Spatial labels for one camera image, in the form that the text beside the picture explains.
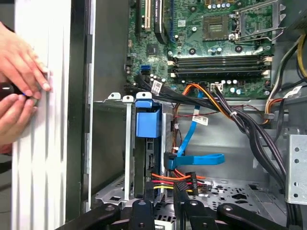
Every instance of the blue drive latch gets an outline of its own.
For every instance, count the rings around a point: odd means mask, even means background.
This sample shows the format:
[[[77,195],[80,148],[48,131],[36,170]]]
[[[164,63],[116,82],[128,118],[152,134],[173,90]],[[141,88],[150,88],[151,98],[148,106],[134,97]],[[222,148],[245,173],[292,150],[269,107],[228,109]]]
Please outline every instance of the blue drive latch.
[[[136,137],[158,138],[161,136],[161,109],[153,100],[138,100],[135,107],[144,109],[136,114]]]

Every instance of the wire label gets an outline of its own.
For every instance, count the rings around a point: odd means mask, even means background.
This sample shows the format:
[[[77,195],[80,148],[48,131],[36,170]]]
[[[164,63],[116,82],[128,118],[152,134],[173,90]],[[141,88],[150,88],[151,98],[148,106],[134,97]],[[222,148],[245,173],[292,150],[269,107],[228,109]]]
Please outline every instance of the wire label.
[[[154,80],[152,86],[152,93],[155,95],[159,95],[162,85],[163,85],[162,83],[158,82],[157,80]]]
[[[287,93],[283,98],[288,98],[288,97],[290,97],[290,96],[292,96],[292,95],[297,94],[297,93],[301,90],[301,88],[302,88],[301,85],[295,87],[292,91],[290,91],[289,93]]]
[[[192,121],[195,121],[203,126],[207,126],[209,119],[205,116],[193,116]]]

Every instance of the fingernail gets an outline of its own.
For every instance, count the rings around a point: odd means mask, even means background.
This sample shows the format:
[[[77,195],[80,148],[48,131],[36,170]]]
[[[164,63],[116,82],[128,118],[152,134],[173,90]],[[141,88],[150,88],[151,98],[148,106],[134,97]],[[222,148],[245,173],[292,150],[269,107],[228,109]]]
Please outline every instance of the fingernail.
[[[34,96],[33,96],[35,99],[40,99],[42,97],[41,93],[40,92],[36,92],[34,93]]]
[[[33,106],[33,105],[34,105],[34,101],[31,100],[31,99],[28,99],[28,100],[26,101],[25,105],[27,105],[27,106]]]
[[[48,72],[49,72],[49,69],[48,69],[47,67],[43,67],[43,68],[42,68],[42,71],[43,71],[44,73],[48,73]]]
[[[12,102],[15,102],[18,99],[18,95],[17,94],[11,94],[8,96],[9,100]]]
[[[48,90],[51,89],[51,87],[50,87],[50,85],[49,85],[48,83],[44,83],[44,84],[43,84],[43,89],[46,90],[46,91],[48,91]]]
[[[35,113],[37,111],[37,107],[32,108],[32,113]]]
[[[25,100],[25,96],[23,96],[23,95],[18,95],[18,100],[19,100],[19,101],[24,101],[24,100]]]
[[[28,97],[31,97],[33,95],[31,90],[27,90],[26,92],[24,92],[25,95],[27,95]]]

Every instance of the motherboard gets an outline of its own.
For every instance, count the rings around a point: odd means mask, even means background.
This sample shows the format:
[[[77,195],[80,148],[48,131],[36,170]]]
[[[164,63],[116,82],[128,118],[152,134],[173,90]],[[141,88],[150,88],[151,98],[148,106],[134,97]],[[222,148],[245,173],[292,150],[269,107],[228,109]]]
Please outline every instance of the motherboard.
[[[146,76],[177,92],[188,83],[225,97],[270,94],[278,0],[136,0],[131,4],[127,81]]]

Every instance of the cable tie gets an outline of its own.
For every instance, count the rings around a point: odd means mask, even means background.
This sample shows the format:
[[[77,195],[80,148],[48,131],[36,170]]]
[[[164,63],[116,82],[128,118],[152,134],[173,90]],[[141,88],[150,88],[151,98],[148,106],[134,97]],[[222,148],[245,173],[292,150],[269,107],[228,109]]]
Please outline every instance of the cable tie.
[[[238,113],[236,111],[233,111],[229,116],[237,115]]]

